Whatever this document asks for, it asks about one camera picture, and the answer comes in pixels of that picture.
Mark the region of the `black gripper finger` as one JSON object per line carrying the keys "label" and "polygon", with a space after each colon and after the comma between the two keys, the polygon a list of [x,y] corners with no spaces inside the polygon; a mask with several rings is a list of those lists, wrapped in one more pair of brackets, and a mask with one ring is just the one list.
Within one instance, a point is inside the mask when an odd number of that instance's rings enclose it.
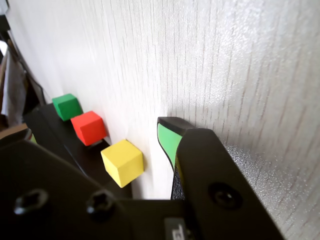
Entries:
{"label": "black gripper finger", "polygon": [[0,237],[131,240],[133,231],[107,190],[15,133],[0,141]]}
{"label": "black gripper finger", "polygon": [[157,139],[178,173],[198,240],[281,240],[276,224],[213,130],[157,119]]}

